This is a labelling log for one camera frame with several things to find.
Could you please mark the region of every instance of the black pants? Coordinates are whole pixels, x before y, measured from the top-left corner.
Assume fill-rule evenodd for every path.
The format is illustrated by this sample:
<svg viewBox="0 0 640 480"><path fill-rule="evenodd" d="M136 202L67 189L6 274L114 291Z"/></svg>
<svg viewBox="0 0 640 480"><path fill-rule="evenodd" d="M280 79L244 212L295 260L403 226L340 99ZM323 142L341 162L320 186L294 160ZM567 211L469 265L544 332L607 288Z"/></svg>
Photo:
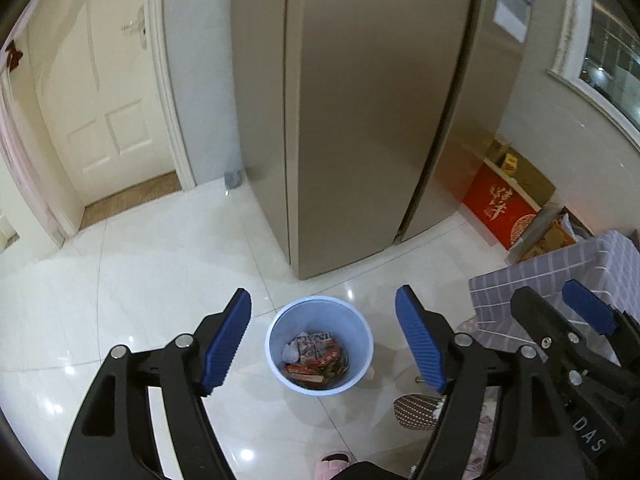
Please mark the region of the black pants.
<svg viewBox="0 0 640 480"><path fill-rule="evenodd" d="M334 480L406 480L371 462L358 462L334 476Z"/></svg>

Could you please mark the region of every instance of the checkered tablecloth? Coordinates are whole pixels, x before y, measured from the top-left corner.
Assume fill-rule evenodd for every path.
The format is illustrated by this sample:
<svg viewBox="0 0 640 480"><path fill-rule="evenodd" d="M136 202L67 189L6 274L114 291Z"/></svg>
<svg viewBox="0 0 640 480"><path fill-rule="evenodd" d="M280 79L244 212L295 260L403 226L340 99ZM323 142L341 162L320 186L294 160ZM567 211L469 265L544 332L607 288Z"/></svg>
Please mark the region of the checkered tablecloth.
<svg viewBox="0 0 640 480"><path fill-rule="evenodd" d="M640 253L631 240L607 231L581 243L469 280L476 316L458 330L471 333L488 348L516 351L531 342L511 317L514 291L530 286L559 310L587 338L590 348L615 360L602 336L562 301L562 286L577 280L602 301L640 319Z"/></svg>

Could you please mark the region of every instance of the metal bolt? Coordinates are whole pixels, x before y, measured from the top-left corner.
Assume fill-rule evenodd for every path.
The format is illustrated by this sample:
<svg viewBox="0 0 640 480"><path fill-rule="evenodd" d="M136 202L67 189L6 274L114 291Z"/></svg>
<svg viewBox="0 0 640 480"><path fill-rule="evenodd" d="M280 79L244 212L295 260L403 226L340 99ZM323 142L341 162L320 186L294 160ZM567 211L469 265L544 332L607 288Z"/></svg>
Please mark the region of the metal bolt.
<svg viewBox="0 0 640 480"><path fill-rule="evenodd" d="M178 348L188 348L193 344L193 336L191 334L182 334L175 338L175 345Z"/></svg>
<svg viewBox="0 0 640 480"><path fill-rule="evenodd" d="M524 345L520 349L520 353L527 359L533 359L536 355L538 355L538 352L536 352L536 349L533 348L533 346L529 346L529 345Z"/></svg>
<svg viewBox="0 0 640 480"><path fill-rule="evenodd" d="M111 349L111 357L114 359L120 359L127 355L127 347L123 345L114 346Z"/></svg>
<svg viewBox="0 0 640 480"><path fill-rule="evenodd" d="M471 343L474 341L473 338L469 334L456 334L453 341L458 346L471 346Z"/></svg>
<svg viewBox="0 0 640 480"><path fill-rule="evenodd" d="M569 382L573 386L580 386L582 384L582 376L578 370L571 370L569 372Z"/></svg>

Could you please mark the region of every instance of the trash can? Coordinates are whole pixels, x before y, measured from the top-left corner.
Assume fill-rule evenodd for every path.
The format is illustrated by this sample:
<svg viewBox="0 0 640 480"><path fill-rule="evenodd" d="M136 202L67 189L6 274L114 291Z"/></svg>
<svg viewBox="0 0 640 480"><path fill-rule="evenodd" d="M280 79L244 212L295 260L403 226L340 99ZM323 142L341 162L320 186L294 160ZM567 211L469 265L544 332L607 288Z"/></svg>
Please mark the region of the trash can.
<svg viewBox="0 0 640 480"><path fill-rule="evenodd" d="M301 332L329 332L348 353L349 371L327 390L302 388L282 373L282 349ZM279 311L267 330L264 352L271 371L289 388L304 395L325 397L348 390L367 373L373 358L373 336L362 314L349 303L329 296L310 296Z"/></svg>

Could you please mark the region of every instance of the pink slipper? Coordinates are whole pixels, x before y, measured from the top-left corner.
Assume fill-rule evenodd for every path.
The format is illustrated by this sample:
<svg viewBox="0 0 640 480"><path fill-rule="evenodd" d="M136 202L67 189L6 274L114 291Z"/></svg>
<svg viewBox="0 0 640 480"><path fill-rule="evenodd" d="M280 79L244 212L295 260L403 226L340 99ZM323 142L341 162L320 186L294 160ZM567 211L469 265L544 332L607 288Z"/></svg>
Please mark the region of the pink slipper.
<svg viewBox="0 0 640 480"><path fill-rule="evenodd" d="M353 462L353 457L345 451L329 453L316 464L314 480L330 480L340 471L347 469Z"/></svg>

